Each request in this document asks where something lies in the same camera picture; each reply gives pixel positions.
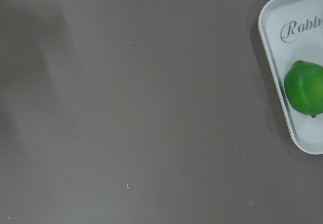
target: rectangular tray with rounded corners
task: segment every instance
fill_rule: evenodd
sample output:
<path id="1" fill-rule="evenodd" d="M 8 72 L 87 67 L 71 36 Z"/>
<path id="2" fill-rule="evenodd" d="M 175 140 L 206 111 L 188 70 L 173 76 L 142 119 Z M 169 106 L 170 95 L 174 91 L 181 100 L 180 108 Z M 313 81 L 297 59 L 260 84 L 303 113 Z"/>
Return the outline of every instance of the rectangular tray with rounded corners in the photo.
<path id="1" fill-rule="evenodd" d="M 323 114 L 312 118 L 294 110 L 283 83 L 297 60 L 323 66 L 323 0 L 271 0 L 258 28 L 293 142 L 304 152 L 323 154 Z"/>

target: white speck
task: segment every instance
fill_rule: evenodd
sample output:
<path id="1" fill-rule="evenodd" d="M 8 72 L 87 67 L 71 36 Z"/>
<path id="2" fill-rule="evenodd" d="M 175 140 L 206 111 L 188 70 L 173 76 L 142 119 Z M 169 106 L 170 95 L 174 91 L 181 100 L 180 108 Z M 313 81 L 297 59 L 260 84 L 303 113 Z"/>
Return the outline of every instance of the white speck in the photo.
<path id="1" fill-rule="evenodd" d="M 250 199 L 250 200 L 248 200 L 248 205 L 250 205 L 250 206 L 251 206 L 251 205 L 254 205 L 254 201 L 253 201 L 253 200 L 251 200 L 251 199 Z"/>

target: plastic tray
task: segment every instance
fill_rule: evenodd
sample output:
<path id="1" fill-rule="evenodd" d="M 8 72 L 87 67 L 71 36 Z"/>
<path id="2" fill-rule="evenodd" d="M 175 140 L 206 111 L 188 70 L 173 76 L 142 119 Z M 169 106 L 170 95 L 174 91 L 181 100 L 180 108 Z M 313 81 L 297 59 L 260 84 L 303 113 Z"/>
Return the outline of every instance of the plastic tray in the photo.
<path id="1" fill-rule="evenodd" d="M 304 152 L 323 154 L 323 114 L 312 118 L 295 111 L 283 87 L 295 61 L 323 66 L 323 0 L 271 0 L 258 27 L 292 140 Z"/>

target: green lime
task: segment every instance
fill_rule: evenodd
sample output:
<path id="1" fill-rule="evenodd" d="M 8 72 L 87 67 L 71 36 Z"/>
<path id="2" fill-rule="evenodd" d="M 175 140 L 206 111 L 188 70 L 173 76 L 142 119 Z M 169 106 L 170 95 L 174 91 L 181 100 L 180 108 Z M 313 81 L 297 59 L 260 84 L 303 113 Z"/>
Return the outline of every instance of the green lime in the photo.
<path id="1" fill-rule="evenodd" d="M 323 67 L 296 61 L 285 76 L 285 93 L 291 106 L 313 118 L 323 113 Z"/>

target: gray table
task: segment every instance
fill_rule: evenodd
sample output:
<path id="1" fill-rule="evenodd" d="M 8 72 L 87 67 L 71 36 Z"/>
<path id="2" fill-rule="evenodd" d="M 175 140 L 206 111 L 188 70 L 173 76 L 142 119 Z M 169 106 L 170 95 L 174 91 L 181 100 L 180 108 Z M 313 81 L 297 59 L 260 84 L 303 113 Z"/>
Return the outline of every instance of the gray table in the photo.
<path id="1" fill-rule="evenodd" d="M 322 223 L 267 1 L 0 0 L 0 223 Z"/>

